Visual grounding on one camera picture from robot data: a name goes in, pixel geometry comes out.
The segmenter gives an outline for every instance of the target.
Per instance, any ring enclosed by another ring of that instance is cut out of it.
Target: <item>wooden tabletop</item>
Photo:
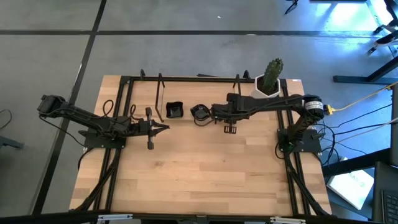
[[[99,91],[95,113],[116,99],[120,76],[106,75]],[[254,84],[242,83],[242,95]],[[300,80],[287,80],[289,94],[303,94]],[[145,107],[160,122],[155,109],[157,82],[134,82],[131,103],[136,117]],[[226,94],[237,92],[232,83],[165,82],[159,108],[170,129],[154,138],[154,150],[147,149],[147,137],[128,138],[122,150],[112,212],[174,213],[207,215],[292,215],[284,161],[276,158],[276,112],[261,112],[238,121],[236,134],[225,134],[223,123],[196,126],[190,108],[226,103]],[[168,119],[166,102],[182,101],[184,116]],[[294,119],[298,114],[293,112]],[[98,182],[104,149],[94,149],[81,162],[70,208],[79,206]],[[313,154],[301,153],[305,183],[318,203],[331,212],[322,168]],[[100,208],[108,186],[104,187]],[[298,209],[303,213],[299,188]]]

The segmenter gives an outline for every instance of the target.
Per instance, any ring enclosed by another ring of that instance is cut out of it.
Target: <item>bracket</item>
[[[281,151],[290,151],[292,152],[314,152],[314,153],[319,153],[322,151],[321,149],[321,144],[317,138],[313,138],[313,136],[316,136],[317,130],[314,129],[307,129],[303,133],[303,138],[302,138],[302,145],[301,146],[296,146],[294,149],[289,149],[290,145],[288,144],[287,140],[287,129],[278,129],[277,130],[278,134],[278,142],[281,142],[280,144],[280,150]]]
[[[305,220],[296,218],[271,217],[271,223],[305,224]]]
[[[102,138],[97,136],[96,131],[91,128],[88,131],[79,131],[79,133],[86,137],[85,146],[88,148],[123,149],[126,145],[126,138]]]
[[[236,127],[232,126],[233,124],[236,124],[236,121],[230,121],[230,122],[226,122],[229,125],[228,126],[224,126],[224,133],[226,134],[236,134]]]
[[[111,220],[129,220],[132,219],[132,214],[114,214],[114,215],[98,215],[98,221]]]
[[[144,77],[145,77],[144,69],[141,69],[141,71],[139,72],[139,76],[140,76],[140,80],[144,81]]]
[[[242,92],[241,92],[241,79],[239,77],[239,74],[236,74],[234,85],[232,86],[232,88],[235,88],[236,84],[238,84],[238,93],[239,93],[239,96],[241,96],[242,95]]]
[[[207,220],[206,215],[197,215],[197,223],[198,224],[207,224],[209,221]]]
[[[157,115],[159,116],[160,121],[163,123],[164,120],[162,119],[162,115],[160,115],[159,109],[157,109],[157,104],[159,102],[160,82],[162,82],[162,86],[163,86],[163,88],[165,88],[166,86],[164,85],[163,76],[162,76],[161,73],[159,73],[159,76],[158,76],[158,79],[157,79],[155,110],[156,110]]]
[[[251,80],[250,75],[249,75],[249,71],[247,71],[247,70],[244,71],[243,78],[245,78],[246,81],[250,81]]]

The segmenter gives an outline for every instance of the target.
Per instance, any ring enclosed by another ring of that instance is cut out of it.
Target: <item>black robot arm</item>
[[[169,128],[152,119],[150,108],[146,108],[146,121],[141,118],[137,123],[131,123],[130,117],[127,116],[117,118],[98,116],[66,102],[61,96],[44,95],[37,110],[41,118],[66,118],[88,127],[89,131],[79,131],[84,137],[95,135],[98,138],[113,141],[132,136],[148,136],[148,149],[154,148],[152,138]]]
[[[250,116],[261,111],[292,110],[296,111],[300,118],[295,124],[287,128],[287,134],[279,141],[279,146],[288,148],[285,150],[285,162],[287,172],[291,174],[294,181],[308,200],[311,207],[317,215],[328,215],[321,206],[312,197],[305,184],[300,180],[291,161],[289,154],[296,147],[302,148],[302,141],[305,130],[323,118],[323,104],[318,96],[313,95],[292,95],[287,97],[255,99],[251,96],[241,96],[235,93],[227,94],[227,104],[213,104],[211,107],[211,116],[215,121],[224,121],[229,126],[224,127],[224,132],[235,134],[236,127],[233,127],[237,121],[249,119]]]
[[[228,102],[226,105],[213,104],[211,107],[214,120],[229,124],[224,129],[226,133],[236,133],[236,128],[232,125],[239,120],[249,119],[257,112],[292,110],[300,115],[298,121],[287,128],[288,139],[292,141],[302,138],[303,132],[310,125],[323,118],[322,100],[313,95],[255,99],[251,96],[228,93],[226,100]]]

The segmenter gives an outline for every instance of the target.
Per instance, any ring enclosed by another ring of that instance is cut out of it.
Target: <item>black metal frame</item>
[[[235,86],[235,84],[238,84],[238,89],[240,92],[240,83],[254,83],[254,79],[251,79],[249,76],[249,72],[245,71],[244,73],[244,78],[239,78],[239,74],[236,75],[236,78],[216,78],[216,77],[163,77],[161,74],[159,74],[158,77],[147,77],[145,75],[145,72],[143,70],[141,70],[141,75],[139,77],[121,77],[121,81],[119,84],[119,90],[118,90],[118,95],[116,98],[116,106],[115,107],[115,111],[114,111],[114,116],[116,116],[118,114],[119,111],[119,107],[120,107],[120,101],[121,101],[121,97],[123,94],[123,89],[124,89],[124,85],[125,84],[129,84],[129,88],[127,91],[127,97],[126,97],[126,104],[124,106],[124,113],[123,116],[127,116],[127,112],[128,110],[126,110],[126,108],[129,108],[129,103],[131,100],[131,92],[132,92],[132,88],[134,85],[134,81],[152,81],[152,82],[157,82],[157,99],[156,99],[156,110],[157,110],[157,102],[158,102],[158,97],[159,97],[159,87],[160,87],[160,82],[162,82],[163,86],[165,86],[164,81],[171,81],[171,82],[223,82],[223,83],[233,83],[233,87]],[[281,80],[282,83],[285,83],[285,85],[282,85],[282,89],[284,92],[284,95],[287,96],[287,85],[286,85],[286,81],[285,80]],[[283,121],[283,116],[282,116],[282,112],[278,111],[278,121],[279,121],[279,126],[280,128],[284,128],[284,121]],[[288,116],[288,120],[289,123],[293,123],[293,118],[291,116],[291,111],[290,111],[290,118]],[[102,174],[104,173],[104,170],[107,170],[106,166],[109,163],[109,153],[107,153],[108,151],[110,151],[110,149],[106,149],[106,153],[104,155],[104,159],[103,159],[103,166],[101,167],[101,177],[103,176]],[[121,149],[116,149],[115,152],[115,157],[116,157],[116,170],[112,173],[111,176],[111,180],[109,182],[109,189],[108,189],[108,196],[106,198],[106,205],[105,205],[105,210],[106,211],[110,211],[111,210],[111,202],[112,202],[112,198],[113,198],[113,191],[114,191],[114,186],[116,183],[116,175],[117,175],[117,168],[118,168],[118,164],[119,164],[119,158],[121,155]],[[302,166],[301,166],[301,161],[300,160],[296,160],[296,167],[297,167],[297,171],[298,174],[300,176],[300,178],[302,178],[303,180],[303,172],[302,172]],[[289,194],[290,194],[290,202],[291,202],[291,206],[292,206],[292,211],[294,215],[299,214],[298,211],[298,207],[297,207],[297,199],[295,196],[295,189],[294,189],[294,181],[293,178],[291,177],[291,175],[287,172],[287,178],[288,178],[288,185],[289,185]],[[305,197],[303,196],[303,205],[304,205],[304,211],[305,214],[310,214],[309,212],[309,205],[307,200],[305,199]],[[101,200],[101,196],[100,194],[98,195],[97,199],[95,200],[95,208],[98,209],[98,205],[100,204],[100,200]],[[162,217],[164,218],[165,216],[163,215],[156,215],[156,214],[146,214],[146,216],[153,218],[152,216],[155,217]],[[170,216],[170,217],[174,217],[172,219],[178,219],[180,217],[180,215],[177,216]]]
[[[159,116],[160,121],[163,123],[164,120],[162,119],[162,113],[159,112],[159,109],[157,108],[157,105],[158,105],[158,102],[159,102],[159,90],[160,90],[160,83],[161,82],[162,82],[162,85],[163,85],[163,89],[166,88],[166,86],[164,85],[163,76],[162,76],[161,73],[159,73],[158,80],[157,80],[157,89],[156,89],[155,110],[156,110],[157,115]]]
[[[114,116],[119,113],[119,107],[120,107],[120,101],[121,101],[121,96],[123,94],[123,89],[125,84],[128,84],[129,87],[127,89],[127,97],[126,97],[126,104],[124,105],[124,111],[123,115],[127,115],[128,110],[126,108],[129,108],[129,104],[131,101],[131,93],[132,93],[132,88],[134,86],[134,81],[152,81],[152,82],[158,82],[158,85],[160,83],[159,76],[158,77],[147,77],[145,76],[145,73],[143,70],[141,70],[141,76],[139,77],[121,77],[121,81],[119,84],[119,90],[118,90],[118,95],[116,97],[116,103],[119,105],[118,107],[115,107],[115,112]],[[251,79],[249,77],[249,73],[245,71],[244,73],[244,78],[239,78],[239,75],[236,75],[236,78],[218,78],[218,77],[161,77],[161,81],[167,82],[220,82],[220,83],[237,83],[238,86],[240,86],[240,83],[254,83],[254,79]],[[285,96],[287,96],[287,85],[285,80],[281,80],[281,88]],[[278,115],[278,122],[279,122],[279,128],[283,129],[284,128],[284,120],[282,116],[281,111],[277,111]],[[287,112],[287,117],[289,123],[293,123],[293,118],[292,118],[292,113],[291,111]],[[104,154],[104,159],[103,159],[103,166],[101,168],[101,177],[104,177],[104,173],[107,173],[109,175],[109,168],[107,169],[107,164],[109,163],[109,154],[110,154],[110,149],[106,149],[106,152]],[[77,220],[84,220],[85,222],[94,222],[96,221],[96,218],[98,217],[98,214],[101,215],[107,215],[110,214],[111,210],[111,202],[113,198],[113,191],[114,191],[114,186],[116,183],[116,175],[117,175],[117,168],[119,164],[119,158],[121,156],[121,149],[116,149],[115,152],[115,157],[114,157],[114,162],[112,163],[113,165],[113,171],[110,173],[111,175],[111,180],[109,182],[109,189],[108,189],[108,195],[106,199],[106,209],[105,210],[93,210],[93,211],[84,211],[84,209],[87,209],[89,205],[83,205],[80,207],[83,207],[83,211],[78,210],[78,211],[72,211],[68,213],[55,213],[55,214],[46,214],[40,216],[39,214],[34,214],[32,216],[24,216],[24,217],[8,217],[8,218],[0,218],[0,221],[2,223],[54,223],[55,221],[57,223],[69,223],[71,220],[73,220],[75,223]],[[288,153],[284,152],[285,158],[288,158]],[[312,216],[310,215],[309,212],[309,206],[308,202],[303,196],[303,207],[305,214],[301,215],[299,214],[298,206],[297,206],[297,199],[295,196],[295,189],[294,189],[294,178],[297,179],[297,176],[294,177],[293,174],[288,172],[288,165],[287,162],[288,160],[285,159],[285,168],[286,168],[286,173],[287,173],[287,182],[289,186],[289,195],[290,195],[290,203],[292,206],[292,211],[293,211],[293,216],[292,217],[286,217],[286,218],[304,218],[304,219],[309,219],[313,221],[312,223],[318,223],[323,222],[323,223],[334,223],[335,218],[327,216],[326,220],[325,217],[320,217],[320,216]],[[296,168],[298,170],[298,178],[303,181],[303,173],[302,173],[302,167],[301,167],[301,161],[298,156],[295,155],[295,161],[296,161]],[[99,181],[99,186],[96,188],[102,188],[103,187],[103,182],[104,180],[100,178]],[[97,207],[100,204],[101,200],[101,192],[97,195],[97,198],[95,199],[95,206]],[[138,219],[160,219],[160,220],[193,220],[195,222],[200,222],[200,223],[207,223],[210,221],[260,221],[260,222],[276,222],[275,218],[276,217],[255,217],[255,216],[222,216],[222,215],[179,215],[179,214],[171,214],[171,215],[163,215],[163,214],[130,214],[129,212],[122,213],[122,214],[127,214],[129,218],[138,218]],[[354,220],[342,220],[338,219],[338,221],[341,223],[363,223],[363,222],[357,222]]]
[[[282,36],[310,36],[310,37],[359,37],[359,38],[380,38],[380,35],[373,35],[372,32],[368,31],[274,31],[274,30],[98,30],[98,27],[101,22],[101,18],[104,13],[104,9],[106,6],[107,0],[101,0],[99,5],[98,13],[95,18],[95,22],[93,24],[93,28],[91,30],[0,30],[0,35],[88,35],[88,43],[86,45],[86,49],[83,54],[83,58],[81,60],[81,67],[77,73],[75,83],[73,85],[70,97],[68,101],[72,104],[76,102],[81,82],[83,80],[85,70],[90,58],[91,50],[94,45],[94,41],[96,36],[98,35],[282,35]],[[243,75],[245,79],[239,79],[242,82],[254,82],[248,76]],[[148,81],[156,81],[156,77],[147,77],[144,78],[145,73],[142,71],[140,78],[133,78],[131,82],[134,80],[148,80]],[[200,82],[230,82],[230,78],[216,78],[211,80],[203,80]],[[69,120],[63,119],[60,128],[66,130],[69,125]],[[47,192],[49,190],[52,177],[58,162],[58,158],[60,156],[60,151],[62,149],[63,141],[65,139],[65,133],[59,131],[55,137],[52,149],[50,151],[49,160],[45,166],[45,172],[42,176],[42,180],[38,186],[37,196],[35,197],[35,203],[32,207],[32,214],[39,215],[42,212],[42,208],[45,203],[45,198],[47,196]],[[103,165],[101,170],[101,176],[106,172],[105,167],[109,164],[111,149],[106,149],[103,159]],[[94,202],[94,208],[98,208],[101,200],[101,194],[98,195]],[[247,219],[251,221],[259,220],[258,217],[254,217],[253,219]]]

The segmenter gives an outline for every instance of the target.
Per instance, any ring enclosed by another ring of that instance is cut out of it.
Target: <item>metal rod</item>
[[[282,86],[282,91],[283,91],[284,96],[289,96],[289,92],[287,91],[286,80],[283,80],[283,85],[281,85],[281,86]],[[287,110],[286,113],[287,113],[287,121],[288,121],[289,125],[294,124],[292,111]],[[299,152],[294,152],[294,161],[296,163],[298,177],[302,181],[302,183],[305,185],[303,167],[301,165],[301,158],[300,158]],[[303,192],[301,192],[301,198],[302,198],[302,202],[303,202],[304,214],[309,215],[311,213],[310,205],[308,203],[308,200],[305,198]]]
[[[359,83],[359,84],[377,84],[377,85],[390,85],[398,82],[398,78],[379,78],[370,82],[368,77],[355,77],[355,76],[344,76],[335,75],[333,81],[337,83]]]
[[[116,118],[119,114],[120,104],[121,104],[121,100],[122,100],[122,96],[123,96],[123,86],[124,86],[124,84],[119,84],[118,94],[116,96],[116,102],[114,104],[114,109],[113,109],[113,117],[114,118]],[[105,149],[105,154],[104,154],[104,159],[102,161],[99,179],[101,179],[105,175],[105,172],[108,169],[110,154],[111,154],[111,149],[109,149],[109,148]],[[99,209],[100,203],[101,203],[101,197],[102,197],[102,189],[100,190],[98,196],[95,198],[93,210]]]
[[[101,22],[102,15],[104,13],[105,4],[106,4],[106,0],[102,0],[101,4],[99,5],[97,16],[96,16],[93,28],[91,30],[92,32],[96,32],[98,30],[98,26]],[[81,59],[81,64],[80,64],[81,66],[77,73],[75,83],[73,84],[73,88],[72,88],[72,91],[69,96],[68,101],[71,104],[75,104],[75,102],[76,102],[77,95],[80,90],[81,82],[83,80],[83,77],[84,77],[84,74],[86,71],[88,59],[90,57],[91,50],[93,49],[95,37],[96,37],[95,35],[90,35],[90,37],[88,38],[86,49],[83,54],[83,58]],[[67,130],[68,126],[69,126],[69,120],[62,119],[61,124],[60,124],[60,129]],[[39,190],[37,191],[37,196],[35,198],[35,203],[34,203],[34,207],[32,210],[32,214],[42,213],[45,199],[47,198],[47,193],[48,193],[50,185],[51,185],[52,177],[54,175],[55,168],[57,166],[58,159],[61,154],[61,149],[62,149],[64,139],[65,139],[65,132],[58,130],[57,136],[55,137],[53,146],[51,148],[49,160],[45,166],[44,175],[42,176],[41,182],[38,186]]]
[[[130,78],[128,81],[129,87],[127,89],[127,96],[126,96],[126,102],[124,104],[123,116],[128,116],[128,114],[129,114],[133,83],[134,83],[134,81]]]
[[[114,185],[116,183],[116,177],[118,175],[118,167],[119,167],[119,160],[120,160],[121,151],[122,151],[122,149],[116,149],[116,152],[114,154],[114,156],[115,156],[115,170],[112,173],[111,180],[109,181],[108,195],[107,195],[106,201],[105,201],[105,209],[106,210],[111,210],[113,192],[114,192]]]
[[[126,102],[124,104],[124,110],[123,110],[123,116],[127,116],[129,112],[129,107],[130,107],[130,102],[131,102],[131,93],[132,93],[132,86],[134,84],[134,80],[132,80],[131,77],[122,77],[121,78],[121,83],[119,85],[119,91],[121,91],[121,95],[123,94],[123,88],[124,85],[128,83],[128,89],[127,89],[127,96],[126,96]],[[111,180],[109,181],[109,189],[108,189],[108,196],[106,197],[106,202],[105,202],[105,209],[110,210],[112,206],[112,199],[113,199],[113,192],[114,192],[114,186],[116,183],[116,177],[118,176],[118,167],[119,167],[119,161],[120,161],[120,156],[121,156],[121,151],[122,149],[116,149],[115,152],[115,158],[116,158],[116,168],[115,171],[113,172],[111,176]]]
[[[398,118],[398,87],[392,87],[392,119]],[[391,125],[391,150],[390,150],[390,163],[398,166],[398,124]]]
[[[163,88],[165,88],[164,81],[163,81],[163,76],[161,73],[159,73],[159,76],[157,77],[157,88],[156,88],[156,102],[155,102],[155,110],[157,115],[159,116],[160,121],[163,123],[164,120],[162,119],[162,115],[159,112],[159,109],[157,109],[157,104],[159,102],[159,88],[160,88],[160,82],[162,82]]]
[[[111,155],[111,149],[106,148],[104,159],[102,160],[101,172],[99,173],[99,179],[101,179],[105,175],[106,169],[109,164],[110,155]],[[100,190],[98,196],[94,200],[93,210],[98,210],[100,208],[101,197],[102,197],[102,190]]]
[[[236,74],[235,82],[234,82],[234,85],[232,86],[232,88],[235,88],[236,84],[238,84],[238,93],[239,93],[239,96],[241,96],[242,92],[241,92],[241,82],[240,82],[239,74]]]
[[[367,80],[369,82],[374,82],[374,81],[378,80],[379,78],[383,77],[384,75],[386,75],[387,73],[391,72],[397,66],[398,66],[398,57],[394,57],[392,60],[390,60],[385,65],[383,65],[381,68],[377,69],[370,76],[368,76]]]
[[[145,76],[141,80],[140,76],[132,76],[133,80],[140,81],[159,81],[159,76],[157,77],[147,77]],[[213,82],[213,83],[234,83],[236,78],[219,78],[219,77],[163,77],[164,82]],[[245,78],[240,78],[241,83],[254,83],[254,79],[247,80]]]
[[[277,111],[277,115],[278,115],[279,129],[284,129],[285,124],[284,124],[284,118],[283,118],[282,112],[280,110]],[[294,190],[294,183],[293,183],[292,177],[290,176],[289,172],[287,171],[288,166],[287,166],[286,162],[285,162],[285,169],[286,169],[287,185],[289,186],[290,204],[292,206],[292,212],[293,212],[293,214],[298,214],[299,210],[297,208],[297,199],[296,199],[296,194],[295,194],[295,190]]]

